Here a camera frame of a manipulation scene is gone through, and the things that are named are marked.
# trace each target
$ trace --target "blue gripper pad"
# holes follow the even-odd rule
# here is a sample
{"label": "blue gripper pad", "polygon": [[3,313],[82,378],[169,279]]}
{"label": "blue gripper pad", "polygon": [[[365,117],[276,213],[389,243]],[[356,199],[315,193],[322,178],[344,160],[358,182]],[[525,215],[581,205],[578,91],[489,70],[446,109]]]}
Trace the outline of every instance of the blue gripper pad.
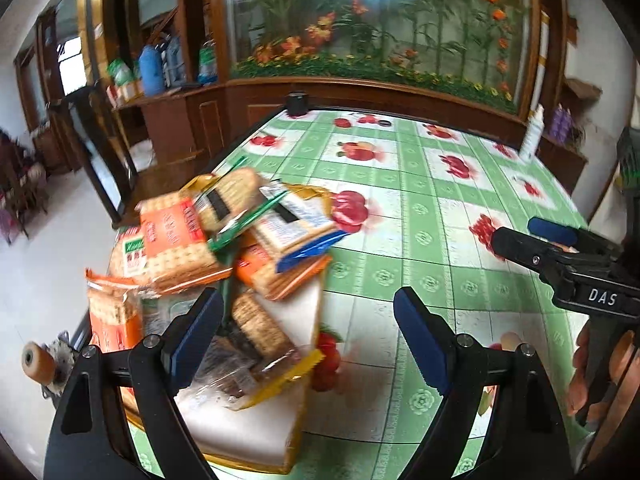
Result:
{"label": "blue gripper pad", "polygon": [[214,288],[206,288],[187,314],[174,319],[175,322],[184,317],[184,322],[190,322],[170,355],[169,384],[174,392],[190,386],[214,334],[218,331],[223,314],[222,295]]}
{"label": "blue gripper pad", "polygon": [[429,312],[410,286],[396,292],[394,316],[424,381],[445,396],[455,366],[453,330],[444,319]]}
{"label": "blue gripper pad", "polygon": [[578,242],[578,235],[574,228],[543,220],[537,216],[529,220],[527,229],[533,235],[567,247],[573,247]]}

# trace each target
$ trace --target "plastic snack bag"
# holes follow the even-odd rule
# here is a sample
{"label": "plastic snack bag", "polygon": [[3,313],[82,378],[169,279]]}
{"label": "plastic snack bag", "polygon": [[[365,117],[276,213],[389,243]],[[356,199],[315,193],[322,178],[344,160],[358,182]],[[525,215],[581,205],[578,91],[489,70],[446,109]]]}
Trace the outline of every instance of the plastic snack bag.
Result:
{"label": "plastic snack bag", "polygon": [[[238,340],[251,349],[239,349]],[[232,323],[215,336],[188,396],[196,402],[216,399],[242,410],[277,395],[289,382],[309,373],[322,352],[297,348],[250,292],[233,303]]]}
{"label": "plastic snack bag", "polygon": [[276,264],[260,246],[245,249],[236,263],[238,278],[267,300],[280,301],[297,290],[331,262],[331,256],[322,254],[302,260],[286,272],[276,272]]}
{"label": "plastic snack bag", "polygon": [[133,348],[143,336],[142,314],[136,299],[137,285],[95,280],[89,269],[85,276],[92,344],[103,352]]}
{"label": "plastic snack bag", "polygon": [[205,188],[194,204],[202,229],[215,236],[229,222],[240,218],[262,201],[258,187],[262,177],[253,168],[230,171]]}
{"label": "plastic snack bag", "polygon": [[[271,182],[262,186],[260,192],[272,198],[286,189],[280,182]],[[324,254],[347,235],[313,203],[293,193],[258,219],[251,231],[276,261],[277,272],[285,272],[305,258]]]}
{"label": "plastic snack bag", "polygon": [[146,273],[159,294],[172,294],[226,278],[209,251],[191,198],[177,191],[139,205]]}

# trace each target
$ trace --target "purple bottle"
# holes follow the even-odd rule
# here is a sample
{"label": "purple bottle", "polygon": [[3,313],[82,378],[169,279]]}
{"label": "purple bottle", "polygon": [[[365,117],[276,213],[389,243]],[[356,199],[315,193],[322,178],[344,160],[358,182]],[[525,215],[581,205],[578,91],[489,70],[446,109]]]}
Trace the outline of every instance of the purple bottle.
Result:
{"label": "purple bottle", "polygon": [[562,144],[566,141],[566,136],[569,134],[573,123],[574,120],[571,117],[571,111],[567,109],[564,114],[562,114],[562,122],[560,123],[560,131],[558,132],[558,141],[562,142]]}
{"label": "purple bottle", "polygon": [[549,137],[552,139],[558,138],[563,116],[564,110],[562,109],[562,105],[558,105],[558,108],[556,108],[556,111],[554,112],[554,118],[551,120],[551,127],[549,128]]}

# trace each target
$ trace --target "white tile floor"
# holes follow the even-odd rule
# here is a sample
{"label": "white tile floor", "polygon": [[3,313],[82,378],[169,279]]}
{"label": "white tile floor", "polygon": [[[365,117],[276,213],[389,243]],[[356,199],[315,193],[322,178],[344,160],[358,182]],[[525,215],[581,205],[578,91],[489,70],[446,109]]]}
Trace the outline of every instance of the white tile floor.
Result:
{"label": "white tile floor", "polygon": [[22,373],[22,346],[75,330],[87,308],[84,268],[105,271],[114,239],[84,171],[52,178],[47,191],[49,215],[28,223],[30,239],[0,240],[0,433],[38,478],[54,409]]}

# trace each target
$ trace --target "green checkered tablecloth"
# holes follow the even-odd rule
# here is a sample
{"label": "green checkered tablecloth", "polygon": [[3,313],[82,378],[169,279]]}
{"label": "green checkered tablecloth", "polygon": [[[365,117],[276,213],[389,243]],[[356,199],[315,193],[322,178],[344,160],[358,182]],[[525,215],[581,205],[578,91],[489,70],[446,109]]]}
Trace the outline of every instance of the green checkered tablecloth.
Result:
{"label": "green checkered tablecloth", "polygon": [[[394,320],[391,301],[403,285],[483,345],[509,331],[532,343],[564,407],[584,316],[553,306],[550,287],[497,258],[470,229],[489,218],[527,232],[532,216],[584,226],[540,161],[523,164],[511,148],[429,123],[336,110],[297,119],[283,112],[218,169],[240,156],[268,178],[359,195],[360,205],[344,210],[357,232],[330,251],[322,303],[322,322],[345,340],[342,386],[311,393],[288,478],[395,480],[422,440],[441,399]],[[457,473],[474,466],[490,414],[476,417]],[[580,437],[570,420],[566,426],[571,440]],[[146,435],[132,432],[143,465],[160,474]],[[222,480],[278,478],[215,470]]]}

